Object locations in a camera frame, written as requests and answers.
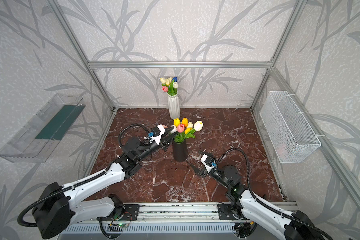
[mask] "tulip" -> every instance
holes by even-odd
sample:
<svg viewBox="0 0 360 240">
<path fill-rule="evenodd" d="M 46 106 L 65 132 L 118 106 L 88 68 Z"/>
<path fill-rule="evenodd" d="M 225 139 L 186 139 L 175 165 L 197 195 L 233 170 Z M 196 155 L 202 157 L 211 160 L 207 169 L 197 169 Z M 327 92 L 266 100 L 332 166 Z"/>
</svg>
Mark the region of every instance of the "tulip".
<svg viewBox="0 0 360 240">
<path fill-rule="evenodd" d="M 170 133 L 174 133 L 174 132 L 177 132 L 177 127 L 175 125 L 172 125 L 171 127 L 173 127 L 173 129 L 171 130 Z"/>
<path fill-rule="evenodd" d="M 193 125 L 193 128 L 196 131 L 200 131 L 203 128 L 203 122 L 202 121 L 195 122 L 195 124 Z"/>
<path fill-rule="evenodd" d="M 173 125 L 174 125 L 175 127 L 179 126 L 179 125 L 180 125 L 180 119 L 175 118 L 175 119 L 173 120 Z"/>
<path fill-rule="evenodd" d="M 184 130 L 185 130 L 184 124 L 179 124 L 179 125 L 177 126 L 177 131 L 178 131 L 178 132 L 184 132 Z"/>
<path fill-rule="evenodd" d="M 187 135 L 191 130 L 192 130 L 192 128 L 187 128 L 187 129 L 184 131 L 185 135 Z"/>
<path fill-rule="evenodd" d="M 183 118 L 181 121 L 181 124 L 183 124 L 185 127 L 188 126 L 188 118 Z"/>
</svg>

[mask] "red marble tabletop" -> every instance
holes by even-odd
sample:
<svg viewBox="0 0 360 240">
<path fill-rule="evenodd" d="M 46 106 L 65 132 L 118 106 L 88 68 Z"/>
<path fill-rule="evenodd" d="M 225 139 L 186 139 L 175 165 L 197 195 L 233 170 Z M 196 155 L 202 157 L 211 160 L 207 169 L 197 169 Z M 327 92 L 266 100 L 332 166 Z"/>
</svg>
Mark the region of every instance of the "red marble tabletop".
<svg viewBox="0 0 360 240">
<path fill-rule="evenodd" d="M 200 150 L 218 158 L 232 147 L 243 149 L 249 158 L 252 190 L 259 196 L 266 194 L 268 201 L 283 200 L 248 108 L 182 108 L 180 112 L 181 118 L 204 123 L 203 129 L 195 133 L 196 139 L 187 139 L 187 161 L 174 161 L 171 145 L 166 152 L 159 150 L 152 159 L 148 157 L 142 161 L 142 168 L 131 178 L 110 185 L 88 200 L 116 194 L 123 202 L 227 201 L 226 188 L 209 176 L 203 179 L 195 175 L 190 164 L 202 168 Z M 158 124 L 171 126 L 173 121 L 168 109 L 118 109 L 91 173 L 105 168 L 122 153 L 117 138 L 120 131 L 132 123 L 141 123 L 150 129 Z M 129 129 L 122 142 L 126 137 L 145 135 L 139 127 Z M 234 165 L 242 175 L 241 182 L 246 185 L 245 160 L 239 152 L 229 153 L 219 167 L 225 165 Z"/>
</svg>

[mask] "wall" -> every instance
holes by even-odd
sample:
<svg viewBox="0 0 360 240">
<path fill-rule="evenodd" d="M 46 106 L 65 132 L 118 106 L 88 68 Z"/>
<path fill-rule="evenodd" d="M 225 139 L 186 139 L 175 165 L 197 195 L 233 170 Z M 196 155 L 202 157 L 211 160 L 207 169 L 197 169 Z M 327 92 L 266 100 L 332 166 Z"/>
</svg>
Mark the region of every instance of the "wall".
<svg viewBox="0 0 360 240">
<path fill-rule="evenodd" d="M 0 240 L 41 238 L 18 214 L 46 185 L 81 177 L 111 113 L 46 2 L 0 1 L 0 148 L 56 93 L 86 107 L 45 163 L 0 157 Z"/>
<path fill-rule="evenodd" d="M 287 83 L 360 182 L 360 1 L 307 4 L 276 63 Z M 263 92 L 280 90 L 271 79 Z M 256 105 L 256 119 L 266 135 Z M 312 221 L 334 239 L 360 239 L 360 211 L 320 150 L 298 164 L 280 164 L 279 180 Z"/>
<path fill-rule="evenodd" d="M 295 1 L 59 0 L 59 4 L 91 61 L 269 61 Z M 182 106 L 247 107 L 264 71 L 207 73 L 211 69 L 98 70 L 115 105 L 129 107 L 165 106 L 167 98 L 158 87 L 163 76 L 183 78 Z M 210 84 L 201 84 L 207 77 Z"/>
</svg>

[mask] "robotic arm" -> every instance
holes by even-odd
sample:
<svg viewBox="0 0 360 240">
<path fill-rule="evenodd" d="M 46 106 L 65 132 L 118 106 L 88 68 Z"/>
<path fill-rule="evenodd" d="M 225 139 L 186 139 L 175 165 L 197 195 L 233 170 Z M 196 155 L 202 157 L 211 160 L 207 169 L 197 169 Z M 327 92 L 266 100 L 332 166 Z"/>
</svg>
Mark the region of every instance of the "robotic arm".
<svg viewBox="0 0 360 240">
<path fill-rule="evenodd" d="M 120 133 L 119 138 L 126 129 L 135 126 L 143 127 L 147 132 L 143 142 L 138 137 L 131 137 L 124 146 L 120 142 L 123 154 L 105 169 L 62 186 L 57 182 L 48 185 L 40 199 L 20 213 L 18 223 L 25 227 L 37 226 L 42 238 L 48 239 L 58 235 L 71 224 L 90 218 L 122 214 L 121 202 L 116 196 L 83 200 L 111 184 L 133 176 L 142 167 L 141 160 L 160 148 L 166 151 L 176 134 L 169 134 L 173 127 L 165 129 L 163 125 L 158 125 L 148 132 L 140 124 L 132 124 Z M 32 208 L 36 223 L 25 222 L 23 217 Z"/>
<path fill-rule="evenodd" d="M 240 183 L 241 176 L 234 166 L 228 165 L 223 169 L 217 167 L 222 158 L 230 151 L 239 151 L 245 157 L 248 186 Z M 192 168 L 198 175 L 202 177 L 210 175 L 228 189 L 225 196 L 231 203 L 231 210 L 236 219 L 252 220 L 280 240 L 324 240 L 322 235 L 332 240 L 327 233 L 315 227 L 304 213 L 297 211 L 294 214 L 256 195 L 250 186 L 249 161 L 241 149 L 232 148 L 226 151 L 218 160 L 211 153 L 200 153 L 203 154 L 201 162 L 204 164 L 205 169 L 199 170 L 191 165 Z"/>
</svg>

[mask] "ribbed white vase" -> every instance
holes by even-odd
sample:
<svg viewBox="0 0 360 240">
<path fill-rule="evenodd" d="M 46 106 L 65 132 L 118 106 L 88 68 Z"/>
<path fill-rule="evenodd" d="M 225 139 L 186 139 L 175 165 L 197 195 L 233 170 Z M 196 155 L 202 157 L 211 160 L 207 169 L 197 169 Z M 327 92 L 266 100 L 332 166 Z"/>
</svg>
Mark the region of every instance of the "ribbed white vase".
<svg viewBox="0 0 360 240">
<path fill-rule="evenodd" d="M 169 116 L 172 119 L 180 118 L 180 104 L 177 93 L 173 96 L 168 95 Z"/>
</svg>

